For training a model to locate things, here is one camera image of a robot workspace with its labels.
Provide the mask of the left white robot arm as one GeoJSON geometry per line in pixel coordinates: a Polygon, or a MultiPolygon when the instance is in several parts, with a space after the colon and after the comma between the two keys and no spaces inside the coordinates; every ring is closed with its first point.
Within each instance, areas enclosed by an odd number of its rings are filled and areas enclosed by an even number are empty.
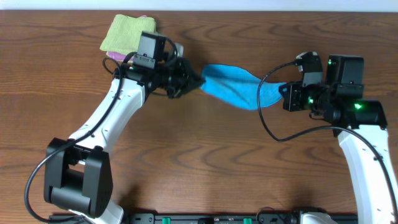
{"type": "Polygon", "coordinates": [[[169,38],[142,32],[138,49],[116,64],[111,87],[90,118],[67,140],[50,142],[44,159],[44,200],[73,213],[64,223],[122,222],[124,210],[111,200],[111,150],[156,89],[176,99],[204,84],[182,54],[183,48],[169,38]]]}

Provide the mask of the blue cloth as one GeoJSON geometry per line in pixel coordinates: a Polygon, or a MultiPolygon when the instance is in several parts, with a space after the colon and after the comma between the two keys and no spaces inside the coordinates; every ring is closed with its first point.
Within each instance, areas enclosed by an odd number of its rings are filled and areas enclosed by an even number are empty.
{"type": "Polygon", "coordinates": [[[258,77],[241,67],[209,64],[201,76],[205,79],[202,91],[243,110],[272,106],[282,98],[279,87],[284,83],[260,84],[258,77]]]}

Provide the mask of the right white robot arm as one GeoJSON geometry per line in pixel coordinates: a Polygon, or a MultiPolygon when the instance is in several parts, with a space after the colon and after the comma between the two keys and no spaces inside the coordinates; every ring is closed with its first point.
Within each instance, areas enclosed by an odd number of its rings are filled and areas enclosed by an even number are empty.
{"type": "Polygon", "coordinates": [[[330,55],[324,70],[316,52],[304,52],[293,64],[302,79],[279,88],[283,108],[309,110],[329,123],[348,163],[359,223],[397,223],[387,120],[379,101],[363,97],[364,59],[330,55]]]}

